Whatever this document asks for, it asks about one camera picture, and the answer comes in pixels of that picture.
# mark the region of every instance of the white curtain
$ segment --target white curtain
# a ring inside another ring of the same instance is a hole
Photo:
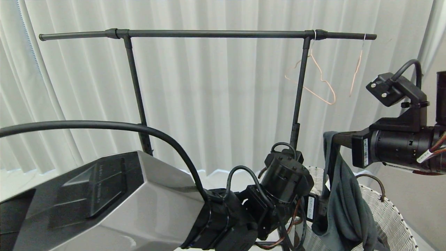
[[[140,122],[122,40],[41,42],[40,33],[109,28],[376,33],[378,38],[364,45],[334,39],[312,45],[337,102],[327,105],[304,90],[298,149],[304,164],[322,167],[324,131],[361,130],[382,116],[398,115],[397,105],[383,107],[365,85],[418,56],[431,7],[432,1],[418,0],[1,1],[0,126],[65,119]],[[132,42],[149,126],[175,138],[203,177],[214,173],[223,181],[226,175],[219,173],[235,165],[258,171],[273,143],[289,141],[297,86],[284,73],[300,59],[301,39]],[[291,77],[297,79],[298,71]],[[309,60],[305,86],[332,100],[319,79]],[[167,144],[151,141],[157,158],[186,168]],[[46,131],[0,142],[1,198],[99,157],[140,149],[136,133],[107,130]],[[206,188],[215,184],[205,181]]]

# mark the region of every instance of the black horizontal bar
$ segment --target black horizontal bar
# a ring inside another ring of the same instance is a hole
[[[40,34],[42,41],[70,38],[120,38],[120,31],[130,37],[140,38],[308,38],[314,39],[313,30],[305,31],[258,31],[258,30],[128,30],[108,29],[105,31]],[[363,33],[340,33],[316,30],[316,40],[325,38],[364,39]],[[375,40],[376,34],[365,34],[366,40]]]

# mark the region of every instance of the black vertical pole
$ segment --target black vertical pole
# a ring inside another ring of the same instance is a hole
[[[304,88],[304,78],[305,78],[305,69],[306,62],[308,59],[308,49],[310,48],[310,42],[312,37],[306,37],[304,39],[304,45],[302,50],[302,61],[301,61],[301,70],[299,73],[299,81],[297,83],[297,95],[296,95],[296,104],[294,106],[294,116],[293,116],[293,125],[291,127],[291,139],[289,143],[296,149],[297,148],[297,138],[299,137],[299,130],[301,124],[297,122],[299,118],[299,109],[301,107],[301,98],[302,98],[302,90]]]
[[[147,120],[145,119],[144,105],[143,105],[142,96],[141,96],[141,89],[140,89],[139,81],[138,81],[138,74],[136,72],[135,57],[133,56],[132,40],[131,40],[130,36],[128,36],[128,35],[124,36],[123,39],[124,39],[125,49],[127,51],[128,65],[130,66],[130,73],[132,74],[133,88],[135,89],[136,103],[138,104],[138,111],[140,114],[141,125],[147,126]],[[152,145],[150,144],[149,135],[139,133],[139,137],[141,140],[141,145],[142,145],[143,151],[145,153],[148,153],[153,156],[153,150],[152,150]]]

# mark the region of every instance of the barcode label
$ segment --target barcode label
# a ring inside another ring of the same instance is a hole
[[[308,196],[307,218],[312,220],[314,214],[314,197]]]
[[[364,140],[364,166],[368,166],[368,138]]]

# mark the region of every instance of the wicker basket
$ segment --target wicker basket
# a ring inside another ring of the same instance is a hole
[[[322,183],[324,176],[324,169],[317,167],[308,167],[308,170],[313,177],[314,187],[312,193],[321,194]],[[403,219],[403,216],[398,211],[396,206],[387,198],[381,202],[381,194],[378,192],[361,186],[361,193],[364,200],[372,210],[375,221],[379,224],[378,234],[381,238],[387,236],[387,242],[391,251],[418,251],[417,242],[412,236],[409,227]],[[322,241],[311,230],[311,222],[308,222],[306,239],[304,242],[305,250],[322,250],[329,251],[324,246]],[[358,245],[353,250],[362,250],[362,245]]]

